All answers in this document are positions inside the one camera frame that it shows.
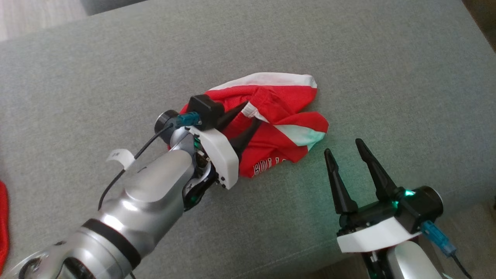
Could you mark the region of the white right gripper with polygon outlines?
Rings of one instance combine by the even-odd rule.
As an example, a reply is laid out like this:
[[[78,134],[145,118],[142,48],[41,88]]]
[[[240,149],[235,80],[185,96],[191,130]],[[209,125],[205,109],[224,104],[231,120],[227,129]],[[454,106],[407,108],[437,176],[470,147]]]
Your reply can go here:
[[[381,250],[411,240],[420,231],[411,234],[394,215],[397,206],[386,201],[397,201],[399,189],[383,166],[361,138],[355,139],[361,159],[367,165],[374,182],[377,199],[358,209],[358,205],[339,174],[339,166],[329,148],[324,150],[330,189],[335,211],[341,214],[337,244],[342,253],[366,253]]]

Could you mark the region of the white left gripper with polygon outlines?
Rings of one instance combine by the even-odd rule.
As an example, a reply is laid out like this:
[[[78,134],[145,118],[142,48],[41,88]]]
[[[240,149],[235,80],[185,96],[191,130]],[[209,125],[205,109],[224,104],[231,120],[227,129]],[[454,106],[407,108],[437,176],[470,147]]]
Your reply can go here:
[[[202,148],[216,169],[219,181],[226,189],[231,189],[237,183],[243,152],[262,124],[262,120],[255,118],[247,129],[229,141],[219,131],[227,128],[247,104],[248,101],[245,101],[225,112],[217,121],[217,129],[201,131],[196,127],[190,127],[189,131],[200,139]]]

